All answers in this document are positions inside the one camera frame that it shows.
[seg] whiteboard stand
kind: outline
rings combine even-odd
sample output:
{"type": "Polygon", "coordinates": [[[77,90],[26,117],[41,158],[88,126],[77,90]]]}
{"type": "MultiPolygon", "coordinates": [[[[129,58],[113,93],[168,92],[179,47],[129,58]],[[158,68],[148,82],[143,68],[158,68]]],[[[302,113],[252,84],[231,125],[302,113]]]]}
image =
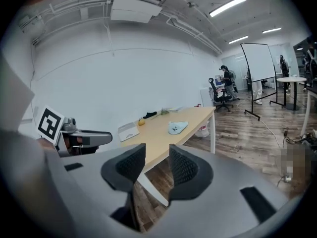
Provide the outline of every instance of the whiteboard stand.
{"type": "Polygon", "coordinates": [[[267,44],[259,44],[259,43],[241,43],[241,48],[243,50],[243,53],[244,53],[244,56],[246,58],[246,61],[247,61],[247,65],[248,65],[248,72],[249,72],[249,75],[250,75],[250,78],[251,78],[251,111],[249,110],[245,110],[244,113],[250,113],[252,114],[253,116],[257,117],[258,118],[258,121],[260,120],[260,116],[258,116],[257,114],[253,113],[253,102],[254,101],[258,101],[258,100],[261,100],[261,99],[264,99],[266,97],[269,97],[269,96],[272,96],[274,94],[276,94],[276,100],[275,101],[269,101],[269,104],[271,105],[271,103],[275,103],[275,104],[278,104],[278,105],[281,105],[282,108],[284,107],[283,104],[281,103],[278,103],[277,102],[277,80],[276,80],[276,70],[275,70],[275,65],[273,63],[273,59],[272,59],[272,55],[271,55],[271,52],[269,50],[269,47],[267,44]],[[257,47],[256,45],[263,45],[263,46],[259,46],[260,49],[255,49],[255,47],[257,47]],[[263,69],[259,69],[258,67],[258,64],[259,62],[261,62],[262,60],[261,59],[264,59],[265,62],[261,63],[261,64],[265,64],[267,67],[263,69]],[[254,74],[256,73],[256,69],[257,70],[260,70],[261,72],[264,72],[265,73],[258,73],[257,77],[254,77],[255,80],[252,80],[254,78],[252,78],[252,74],[251,74],[251,71],[254,72],[254,74]],[[261,98],[258,98],[258,99],[253,99],[253,89],[252,89],[252,83],[253,82],[257,82],[257,81],[262,81],[264,79],[270,79],[270,78],[274,78],[275,79],[275,93],[272,93],[272,94],[269,94],[269,95],[266,95],[264,97],[261,97],[261,98]]]}

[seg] round high table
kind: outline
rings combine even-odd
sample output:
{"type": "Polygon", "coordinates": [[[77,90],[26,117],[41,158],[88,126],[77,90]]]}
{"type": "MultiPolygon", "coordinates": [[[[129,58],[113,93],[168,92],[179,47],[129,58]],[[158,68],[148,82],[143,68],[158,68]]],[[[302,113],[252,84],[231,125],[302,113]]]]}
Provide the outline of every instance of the round high table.
{"type": "Polygon", "coordinates": [[[298,110],[299,107],[296,105],[297,101],[297,83],[299,82],[305,82],[307,79],[304,77],[282,77],[278,78],[278,82],[284,83],[284,107],[286,107],[289,110],[298,110]],[[294,83],[294,103],[286,103],[286,88],[287,83],[294,83]]]}

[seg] wooden floor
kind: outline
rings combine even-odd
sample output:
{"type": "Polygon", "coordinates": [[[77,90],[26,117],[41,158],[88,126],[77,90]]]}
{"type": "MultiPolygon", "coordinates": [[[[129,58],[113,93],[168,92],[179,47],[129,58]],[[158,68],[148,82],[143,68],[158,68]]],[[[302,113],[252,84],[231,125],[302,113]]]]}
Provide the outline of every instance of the wooden floor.
{"type": "MultiPolygon", "coordinates": [[[[264,89],[263,96],[273,93],[273,89],[264,89]]],[[[234,107],[231,112],[224,108],[215,113],[216,126],[216,154],[223,154],[247,164],[257,172],[277,185],[280,180],[280,154],[275,137],[266,126],[244,114],[244,110],[251,110],[251,94],[244,92],[238,94],[240,101],[232,102],[234,107]]],[[[272,103],[275,96],[263,99],[262,105],[254,105],[254,113],[261,116],[261,120],[276,135],[281,147],[283,147],[283,128],[288,127],[288,136],[299,139],[299,134],[304,122],[307,94],[303,92],[303,86],[298,90],[298,111],[282,109],[280,105],[272,103]]],[[[283,93],[278,94],[279,103],[283,103],[283,93]]],[[[292,103],[292,95],[287,98],[292,103]]],[[[315,101],[313,100],[307,131],[317,128],[317,113],[315,113],[315,101]]],[[[184,145],[210,151],[210,138],[191,137],[184,145]]],[[[172,173],[169,169],[168,158],[146,173],[146,176],[154,186],[168,198],[168,193],[173,188],[172,173]]],[[[294,188],[289,183],[280,182],[278,188],[288,197],[294,195],[294,188]]],[[[134,186],[134,199],[141,231],[145,232],[166,211],[166,207],[154,199],[143,187],[136,182],[134,186]]]]}

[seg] wooden table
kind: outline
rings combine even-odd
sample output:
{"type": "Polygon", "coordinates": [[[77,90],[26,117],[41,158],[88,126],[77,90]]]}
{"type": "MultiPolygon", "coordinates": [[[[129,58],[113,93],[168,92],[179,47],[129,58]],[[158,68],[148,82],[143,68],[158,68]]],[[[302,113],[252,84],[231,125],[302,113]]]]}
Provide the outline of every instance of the wooden table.
{"type": "Polygon", "coordinates": [[[309,117],[309,113],[311,110],[311,96],[315,97],[317,99],[317,88],[313,88],[313,87],[307,87],[307,105],[306,105],[306,114],[305,114],[305,119],[304,119],[304,124],[303,124],[303,128],[301,131],[301,137],[305,134],[306,131],[306,126],[307,126],[307,122],[308,122],[308,117],[309,117]]]}
{"type": "Polygon", "coordinates": [[[211,152],[215,152],[215,107],[188,108],[178,113],[168,113],[155,118],[146,119],[145,125],[137,126],[139,133],[121,143],[122,146],[146,143],[145,166],[138,177],[138,182],[163,205],[168,206],[168,201],[153,186],[145,173],[169,156],[170,144],[184,144],[197,130],[210,121],[211,152]],[[177,135],[168,133],[170,121],[187,121],[188,126],[177,135]]]}
{"type": "Polygon", "coordinates": [[[278,78],[278,82],[284,83],[284,107],[286,107],[289,110],[298,110],[299,107],[296,105],[297,101],[297,83],[299,82],[305,82],[307,79],[304,77],[282,77],[278,78]],[[286,103],[286,88],[287,83],[294,83],[294,104],[286,103]]]}

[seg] air conditioner unit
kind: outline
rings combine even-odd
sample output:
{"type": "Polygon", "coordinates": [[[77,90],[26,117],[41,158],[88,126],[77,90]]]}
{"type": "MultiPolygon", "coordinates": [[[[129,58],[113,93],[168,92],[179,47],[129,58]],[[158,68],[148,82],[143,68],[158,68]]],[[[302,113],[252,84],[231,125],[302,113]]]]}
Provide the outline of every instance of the air conditioner unit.
{"type": "Polygon", "coordinates": [[[162,0],[113,0],[111,20],[125,20],[148,23],[152,16],[157,16],[162,8],[162,0]]]}

